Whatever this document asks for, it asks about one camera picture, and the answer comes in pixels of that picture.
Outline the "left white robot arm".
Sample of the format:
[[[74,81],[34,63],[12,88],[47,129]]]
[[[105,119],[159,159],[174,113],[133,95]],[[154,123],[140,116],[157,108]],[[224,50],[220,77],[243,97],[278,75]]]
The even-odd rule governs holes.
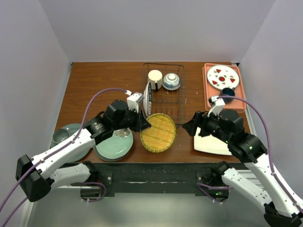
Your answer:
[[[105,111],[98,113],[84,126],[57,146],[30,158],[23,155],[17,161],[16,179],[30,202],[45,197],[52,189],[73,184],[94,185],[98,170],[85,161],[63,167],[74,155],[112,137],[114,131],[130,129],[142,132],[151,127],[141,108],[128,107],[123,100],[115,100]]]

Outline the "yellow woven bamboo plate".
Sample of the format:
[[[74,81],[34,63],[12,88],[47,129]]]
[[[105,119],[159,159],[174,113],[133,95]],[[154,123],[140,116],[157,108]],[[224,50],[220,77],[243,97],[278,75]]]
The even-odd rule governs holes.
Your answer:
[[[140,133],[140,140],[146,150],[161,153],[173,144],[177,130],[173,120],[166,114],[154,113],[147,118],[151,127]]]

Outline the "cream ceramic mug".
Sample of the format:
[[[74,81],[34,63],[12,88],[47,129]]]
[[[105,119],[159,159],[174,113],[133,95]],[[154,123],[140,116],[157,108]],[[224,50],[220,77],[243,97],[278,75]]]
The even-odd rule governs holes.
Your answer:
[[[152,90],[155,90],[156,92],[162,87],[162,79],[163,75],[159,70],[151,70],[148,73],[148,81],[151,84]]]

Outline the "blue floral white bowl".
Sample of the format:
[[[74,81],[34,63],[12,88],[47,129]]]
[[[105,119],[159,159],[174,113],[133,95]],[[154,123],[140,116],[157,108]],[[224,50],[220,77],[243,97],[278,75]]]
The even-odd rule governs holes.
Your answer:
[[[176,73],[168,73],[162,80],[162,86],[171,91],[179,89],[180,84],[180,78]]]

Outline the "white plate teal lettered rim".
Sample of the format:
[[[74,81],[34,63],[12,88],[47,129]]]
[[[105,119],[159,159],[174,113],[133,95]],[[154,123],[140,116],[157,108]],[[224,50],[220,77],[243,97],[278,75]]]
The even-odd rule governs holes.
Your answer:
[[[143,93],[143,110],[146,117],[152,114],[152,85],[148,82]]]

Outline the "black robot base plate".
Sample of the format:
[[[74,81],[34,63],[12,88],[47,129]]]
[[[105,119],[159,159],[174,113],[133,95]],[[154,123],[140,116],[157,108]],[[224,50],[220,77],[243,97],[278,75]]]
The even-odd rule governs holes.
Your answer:
[[[97,182],[101,186],[84,185],[82,199],[96,199],[101,195],[113,197],[117,193],[209,194],[218,201],[226,201],[230,190],[215,176],[210,163],[98,163]]]

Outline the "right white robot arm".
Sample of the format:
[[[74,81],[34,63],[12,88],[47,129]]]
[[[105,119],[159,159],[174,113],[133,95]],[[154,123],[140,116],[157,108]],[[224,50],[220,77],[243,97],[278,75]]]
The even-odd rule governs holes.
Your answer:
[[[223,110],[218,115],[197,111],[182,127],[190,136],[200,129],[199,136],[212,135],[227,144],[231,154],[240,160],[258,179],[261,187],[243,177],[226,162],[219,163],[211,173],[211,181],[217,186],[232,187],[246,197],[262,212],[271,227],[298,227],[303,218],[299,210],[303,204],[292,190],[285,192],[271,172],[269,151],[261,140],[245,131],[243,118],[234,110]]]

